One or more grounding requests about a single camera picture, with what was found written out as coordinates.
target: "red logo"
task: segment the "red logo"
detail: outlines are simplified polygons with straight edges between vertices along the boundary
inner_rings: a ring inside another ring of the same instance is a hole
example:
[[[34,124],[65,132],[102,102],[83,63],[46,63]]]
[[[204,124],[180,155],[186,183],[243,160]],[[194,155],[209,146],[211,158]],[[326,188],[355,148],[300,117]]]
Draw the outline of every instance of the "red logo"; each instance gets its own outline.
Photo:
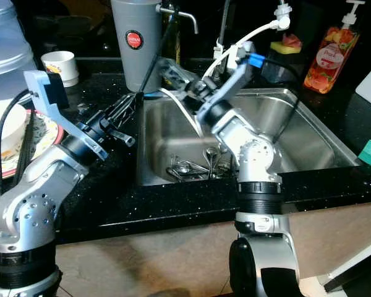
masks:
[[[126,42],[134,50],[138,50],[143,46],[143,37],[138,31],[126,32]]]

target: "white cup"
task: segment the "white cup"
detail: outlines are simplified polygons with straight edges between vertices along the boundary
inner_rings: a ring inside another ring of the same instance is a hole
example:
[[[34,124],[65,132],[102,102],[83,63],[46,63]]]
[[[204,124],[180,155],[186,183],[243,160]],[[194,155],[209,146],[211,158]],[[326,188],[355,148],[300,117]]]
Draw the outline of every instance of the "white cup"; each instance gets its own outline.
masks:
[[[53,51],[41,56],[48,73],[58,73],[63,86],[71,87],[79,82],[79,72],[75,65],[74,54],[71,51]]]

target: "yellow sponge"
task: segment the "yellow sponge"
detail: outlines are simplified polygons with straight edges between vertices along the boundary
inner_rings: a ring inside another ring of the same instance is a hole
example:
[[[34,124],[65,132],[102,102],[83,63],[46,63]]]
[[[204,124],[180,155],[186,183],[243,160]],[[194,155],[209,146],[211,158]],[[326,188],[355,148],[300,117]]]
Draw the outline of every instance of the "yellow sponge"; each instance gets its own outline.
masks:
[[[281,54],[297,54],[301,51],[301,47],[292,48],[291,46],[283,45],[281,41],[271,42],[271,49]]]

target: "dish soap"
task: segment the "dish soap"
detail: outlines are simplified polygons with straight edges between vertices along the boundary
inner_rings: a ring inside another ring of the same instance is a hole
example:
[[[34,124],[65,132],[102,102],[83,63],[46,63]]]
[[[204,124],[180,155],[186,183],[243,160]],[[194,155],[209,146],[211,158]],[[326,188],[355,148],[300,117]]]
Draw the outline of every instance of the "dish soap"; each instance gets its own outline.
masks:
[[[309,68],[304,86],[315,92],[326,94],[334,86],[346,60],[359,39],[359,33],[351,28],[356,22],[356,9],[365,1],[346,0],[353,9],[342,19],[342,27],[330,27]]]

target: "gray container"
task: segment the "gray container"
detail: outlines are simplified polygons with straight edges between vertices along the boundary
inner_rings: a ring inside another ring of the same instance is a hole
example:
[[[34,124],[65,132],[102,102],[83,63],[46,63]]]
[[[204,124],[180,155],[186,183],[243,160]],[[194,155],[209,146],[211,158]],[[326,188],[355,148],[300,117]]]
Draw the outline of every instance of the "gray container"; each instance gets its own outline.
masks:
[[[160,0],[111,0],[126,86],[137,92],[161,40]],[[161,77],[155,67],[144,92],[157,91]]]

